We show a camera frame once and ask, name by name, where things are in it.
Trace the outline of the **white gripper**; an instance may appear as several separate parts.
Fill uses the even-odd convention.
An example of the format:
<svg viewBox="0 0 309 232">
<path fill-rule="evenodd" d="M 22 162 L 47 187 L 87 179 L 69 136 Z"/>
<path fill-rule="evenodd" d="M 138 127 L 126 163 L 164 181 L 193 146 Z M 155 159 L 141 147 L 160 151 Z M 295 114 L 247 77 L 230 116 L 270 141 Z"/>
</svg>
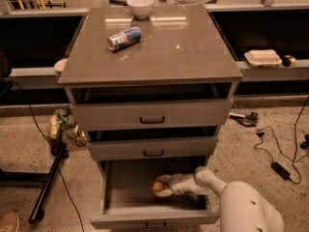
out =
<svg viewBox="0 0 309 232">
<path fill-rule="evenodd" d="M 167 186 L 169 183 L 169 188 L 164 188 L 158 191 L 155 191 L 154 194 L 158 197 L 168 197 L 173 194 L 185 194 L 185 193 L 194 193 L 194 194 L 205 194 L 206 189 L 200 187 L 195 181 L 193 174 L 174 174 L 174 175 L 162 175 L 157 177 L 155 182 L 161 182 L 164 186 Z"/>
</svg>

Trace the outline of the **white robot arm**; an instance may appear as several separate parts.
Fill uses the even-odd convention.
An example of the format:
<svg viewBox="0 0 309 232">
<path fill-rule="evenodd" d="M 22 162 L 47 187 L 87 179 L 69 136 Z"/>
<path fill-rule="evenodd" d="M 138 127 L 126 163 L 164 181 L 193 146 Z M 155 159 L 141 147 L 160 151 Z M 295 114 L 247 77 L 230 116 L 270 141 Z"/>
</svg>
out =
<svg viewBox="0 0 309 232">
<path fill-rule="evenodd" d="M 207 167 L 193 173 L 162 175 L 154 180 L 156 196 L 205 194 L 212 190 L 219 198 L 221 232 L 284 232 L 280 213 L 252 186 L 242 181 L 226 183 Z"/>
</svg>

